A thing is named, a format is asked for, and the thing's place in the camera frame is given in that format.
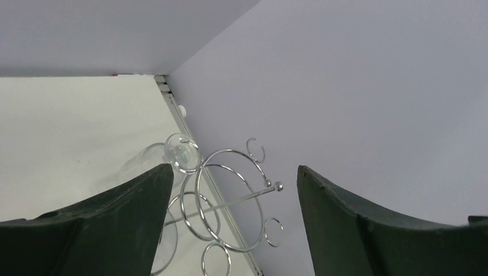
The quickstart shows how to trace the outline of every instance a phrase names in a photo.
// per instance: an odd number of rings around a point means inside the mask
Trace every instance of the metal hook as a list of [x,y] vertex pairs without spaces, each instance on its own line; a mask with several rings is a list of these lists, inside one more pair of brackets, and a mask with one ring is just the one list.
[[217,243],[217,242],[209,243],[205,247],[205,249],[203,250],[203,253],[201,255],[201,270],[203,272],[203,275],[204,276],[208,276],[207,269],[205,268],[205,257],[207,256],[208,250],[210,248],[214,247],[214,246],[217,246],[217,247],[222,248],[222,250],[225,252],[226,257],[227,257],[227,272],[226,272],[226,276],[229,276],[230,275],[230,270],[232,268],[232,264],[231,264],[231,261],[230,261],[230,254],[229,254],[228,250],[225,248],[225,246],[223,246],[222,244]]
[[274,218],[274,217],[268,217],[268,218],[266,219],[266,221],[264,222],[264,238],[266,239],[266,241],[268,242],[268,244],[269,244],[270,246],[272,246],[272,247],[278,247],[278,246],[280,246],[280,245],[281,245],[280,243],[274,244],[274,243],[272,243],[272,242],[271,242],[271,241],[268,239],[268,234],[267,234],[267,232],[266,232],[266,225],[268,224],[268,221],[270,221],[270,220],[274,220],[274,221],[276,221],[276,222],[278,223],[278,225],[281,227],[281,230],[282,230],[282,231],[283,231],[283,225],[281,224],[281,222],[280,222],[279,220],[277,220],[277,219],[276,219],[276,218]]
[[257,160],[254,155],[251,153],[251,150],[249,149],[249,142],[251,141],[256,141],[256,138],[255,137],[251,137],[247,140],[246,142],[246,149],[247,149],[247,154],[249,154],[249,156],[256,162],[256,163],[259,163],[259,164],[262,164],[264,162],[264,160],[266,159],[266,152],[264,151],[264,147],[261,146],[261,150],[262,150],[262,160],[259,161]]

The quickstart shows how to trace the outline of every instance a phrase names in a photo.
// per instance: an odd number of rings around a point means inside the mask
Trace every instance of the gray wall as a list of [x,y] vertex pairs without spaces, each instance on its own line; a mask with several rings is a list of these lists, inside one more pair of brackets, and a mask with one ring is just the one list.
[[259,0],[5,0],[0,76],[166,74]]
[[[254,252],[266,276],[312,275],[300,164],[423,219],[488,213],[488,2],[406,2],[263,0],[170,74],[206,154],[255,136],[286,185],[262,199],[285,226]],[[234,213],[254,238],[256,209]]]

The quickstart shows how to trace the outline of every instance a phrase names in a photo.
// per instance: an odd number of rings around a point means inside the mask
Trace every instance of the spiral metal stand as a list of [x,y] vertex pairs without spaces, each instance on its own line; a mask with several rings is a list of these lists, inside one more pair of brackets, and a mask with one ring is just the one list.
[[[207,270],[205,268],[205,258],[206,258],[207,254],[208,254],[209,249],[212,248],[212,247],[219,247],[219,248],[221,248],[224,251],[224,253],[226,255],[226,259],[227,259],[227,272],[226,272],[226,276],[229,276],[230,275],[230,272],[231,272],[231,268],[232,268],[232,263],[231,263],[231,258],[230,258],[229,251],[232,251],[232,252],[240,252],[240,253],[249,252],[252,249],[256,248],[256,246],[259,244],[259,242],[262,240],[263,237],[268,242],[268,244],[270,246],[272,246],[272,247],[278,247],[278,246],[280,246],[280,243],[273,243],[273,242],[270,241],[269,235],[268,235],[268,233],[266,231],[266,226],[267,226],[268,222],[274,221],[274,222],[278,223],[278,225],[281,228],[281,230],[283,230],[283,225],[281,224],[281,222],[278,219],[276,219],[274,217],[269,217],[269,218],[264,219],[264,214],[263,214],[262,207],[261,207],[261,204],[259,202],[258,197],[261,196],[261,195],[263,195],[263,194],[270,193],[272,191],[282,191],[283,190],[283,183],[281,183],[279,181],[273,183],[266,176],[266,174],[263,172],[260,164],[262,164],[265,161],[265,158],[266,158],[266,155],[265,154],[266,153],[265,153],[264,147],[261,147],[262,154],[263,154],[263,158],[261,160],[256,159],[256,157],[251,153],[251,150],[249,148],[250,142],[253,141],[253,140],[256,140],[256,138],[250,138],[246,142],[247,154],[246,153],[243,153],[241,151],[237,151],[235,149],[220,149],[220,150],[215,151],[214,153],[210,154],[204,160],[202,160],[201,157],[199,157],[197,167],[192,168],[192,169],[187,169],[187,168],[183,169],[180,166],[178,166],[178,163],[176,163],[176,164],[173,163],[173,165],[175,165],[182,173],[186,174],[186,177],[185,177],[185,179],[184,179],[184,181],[183,181],[183,183],[181,185],[180,194],[177,195],[176,197],[174,197],[170,201],[170,203],[169,203],[166,216],[168,217],[168,215],[169,215],[168,218],[171,218],[171,220],[168,221],[168,222],[165,222],[164,226],[166,227],[168,225],[175,224],[175,223],[177,223],[179,221],[185,221],[186,227],[188,228],[188,230],[195,237],[197,237],[198,239],[200,239],[202,241],[209,242],[208,245],[205,247],[204,251],[202,252],[202,255],[201,255],[201,270],[202,270],[202,273],[203,273],[204,276],[208,276]],[[181,141],[181,143],[188,143],[189,145],[191,145],[192,147],[194,147],[198,151],[198,145],[195,144],[190,139],[183,140],[183,141]],[[214,164],[214,163],[211,163],[211,160],[214,157],[216,157],[218,155],[223,155],[223,154],[239,155],[239,156],[244,157],[248,161],[252,162],[254,164],[254,166],[256,167],[256,169],[261,174],[261,176],[263,178],[263,181],[264,181],[264,187],[265,188],[262,189],[262,190],[260,190],[260,191],[254,191],[254,189],[251,187],[251,185],[249,184],[249,182],[240,173],[238,173],[237,171],[233,170],[230,167],[227,167],[225,165],[222,165],[222,164]],[[244,182],[244,184],[246,184],[247,188],[250,191],[250,194],[249,195],[246,195],[244,197],[241,197],[241,198],[239,198],[237,200],[231,201],[231,202],[225,202],[225,203],[220,204],[220,205],[213,205],[204,195],[202,195],[200,193],[200,179],[201,179],[201,175],[202,175],[203,170],[205,168],[207,168],[207,167],[218,167],[218,168],[222,168],[224,170],[227,170],[227,171],[233,173],[242,182]],[[190,179],[190,177],[193,174],[196,174],[195,190],[194,191],[185,191],[185,189],[186,189],[186,187],[188,185],[189,179]],[[197,212],[196,213],[192,213],[192,214],[188,214],[187,211],[185,210],[184,198],[185,198],[185,195],[191,195],[191,194],[194,195],[194,197],[195,197],[195,203],[196,203],[196,207],[197,207]],[[260,231],[260,235],[257,238],[257,240],[254,243],[252,243],[251,245],[249,245],[249,246],[238,247],[238,246],[231,245],[231,244],[227,243],[225,240],[223,240],[219,236],[221,223],[220,223],[220,217],[219,217],[219,215],[217,213],[217,210],[218,209],[221,209],[221,208],[225,208],[227,206],[231,206],[231,205],[234,205],[234,204],[243,202],[243,201],[246,201],[246,200],[250,200],[250,199],[254,199],[256,201],[256,204],[257,204],[258,209],[259,209],[259,212],[260,212],[260,217],[261,217],[261,231]],[[173,206],[173,204],[175,204],[178,200],[180,202],[181,217],[180,218],[177,218],[177,219],[174,219],[173,218],[173,215],[169,212],[169,208],[171,206]],[[203,207],[202,207],[202,201],[204,201],[209,206],[209,208],[203,209]],[[214,215],[215,215],[215,217],[216,217],[216,219],[217,219],[217,227],[216,227],[215,230],[212,229],[212,227],[210,226],[210,223],[207,220],[207,217],[205,216],[205,214],[208,213],[208,212],[213,212]],[[195,216],[199,216],[200,217],[203,225],[205,226],[207,232],[209,233],[209,236],[203,236],[203,235],[199,234],[192,227],[192,225],[191,225],[191,223],[189,221],[189,218],[195,217]],[[161,272],[163,272],[163,270],[169,265],[169,263],[171,262],[171,260],[173,259],[173,257],[174,257],[174,252],[173,252],[171,258],[169,259],[168,264],[166,264],[165,267],[163,267],[159,271],[153,273],[152,275],[156,276],[156,275],[160,274]]]

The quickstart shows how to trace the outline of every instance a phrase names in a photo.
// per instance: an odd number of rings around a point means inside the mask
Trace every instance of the metal rod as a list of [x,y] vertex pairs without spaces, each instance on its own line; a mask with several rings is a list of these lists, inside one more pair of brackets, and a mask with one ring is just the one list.
[[[263,194],[267,194],[267,193],[270,193],[272,191],[281,191],[282,189],[283,189],[283,184],[281,182],[276,182],[273,186],[271,186],[269,188],[266,188],[264,190],[257,191],[257,192],[252,193],[252,194],[248,194],[245,197],[240,197],[240,198],[238,198],[238,199],[236,199],[234,201],[226,202],[226,203],[220,204],[220,205],[215,205],[214,207],[207,208],[207,209],[203,210],[203,212],[204,213],[208,213],[208,212],[211,212],[211,211],[214,211],[214,210],[218,210],[218,209],[221,209],[221,208],[225,208],[227,206],[231,206],[231,205],[234,205],[234,204],[237,204],[237,203],[241,203],[241,202],[246,201],[246,200],[250,200],[250,199],[255,198],[255,197],[262,196]],[[198,216],[199,214],[200,214],[199,212],[195,212],[195,213],[192,213],[192,214],[187,215],[186,217],[187,218],[191,218],[191,217],[194,217],[194,216]],[[179,217],[177,219],[168,221],[167,223],[164,224],[164,226],[167,226],[167,225],[170,225],[170,224],[173,224],[173,223],[177,223],[177,222],[182,221],[182,220],[183,220],[183,217]]]

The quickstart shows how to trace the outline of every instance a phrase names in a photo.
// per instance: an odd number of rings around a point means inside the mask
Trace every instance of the white knob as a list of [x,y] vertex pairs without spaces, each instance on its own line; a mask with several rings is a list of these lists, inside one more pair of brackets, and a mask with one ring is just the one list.
[[180,109],[180,113],[183,116],[183,118],[186,117],[186,108],[182,105],[178,105],[178,108]]

